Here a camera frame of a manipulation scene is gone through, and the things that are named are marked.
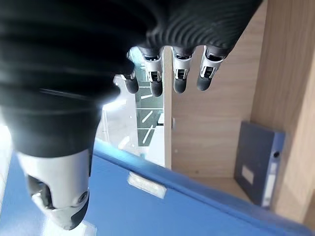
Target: wood grain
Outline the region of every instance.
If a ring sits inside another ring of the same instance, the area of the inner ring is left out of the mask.
[[[315,191],[313,192],[313,196],[304,219],[304,224],[310,229],[315,230]]]
[[[164,151],[165,167],[172,168],[172,90],[173,78],[172,51],[170,47],[165,47],[163,51],[164,66]]]
[[[190,177],[233,177],[240,124],[251,115],[266,9],[264,2],[205,92],[196,87],[203,51],[196,49],[186,91],[172,96],[174,170]]]
[[[194,178],[199,183],[202,183],[213,189],[228,193],[234,197],[251,202],[245,192],[241,189],[238,183],[233,178]]]
[[[286,132],[273,210],[303,222],[315,172],[315,1],[271,0],[251,120]]]

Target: wooden shelf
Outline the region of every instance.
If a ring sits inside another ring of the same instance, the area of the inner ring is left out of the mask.
[[[248,196],[233,178],[195,177],[193,179],[208,187],[223,191],[233,195],[234,197],[250,202]]]

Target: bright light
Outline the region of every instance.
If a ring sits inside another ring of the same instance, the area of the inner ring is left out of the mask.
[[[117,100],[117,101],[108,103],[103,106],[103,111],[113,111],[119,107],[122,107],[123,105],[126,105],[126,103],[127,103],[126,99]]]
[[[0,125],[0,142],[3,143],[10,143],[11,142],[11,134],[6,125]]]
[[[121,140],[121,142],[118,144],[118,149],[123,149],[127,143],[129,143],[130,141],[130,137],[126,136],[123,138],[123,140]]]

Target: robotic hand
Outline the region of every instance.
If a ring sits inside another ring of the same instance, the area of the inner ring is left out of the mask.
[[[163,46],[173,47],[182,93],[193,51],[205,45],[197,86],[206,90],[261,1],[0,0],[0,104],[42,212],[66,230],[83,220],[101,108],[119,94],[114,76],[138,90],[131,47],[160,96]]]

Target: ribbed rubber surface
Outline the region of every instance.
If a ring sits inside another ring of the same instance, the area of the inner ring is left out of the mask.
[[[187,79],[179,80],[174,78],[174,90],[177,93],[183,93],[186,90]]]
[[[199,75],[197,80],[197,88],[200,91],[205,91],[209,88],[211,81],[212,79],[201,78]]]
[[[162,95],[163,93],[162,81],[160,82],[153,81],[150,83],[150,87],[151,87],[151,93],[154,97],[160,97]]]
[[[211,45],[232,50],[261,0],[175,0],[167,26],[148,44],[193,47]]]
[[[139,90],[137,78],[134,78],[133,80],[125,80],[125,85],[130,93],[136,93]]]

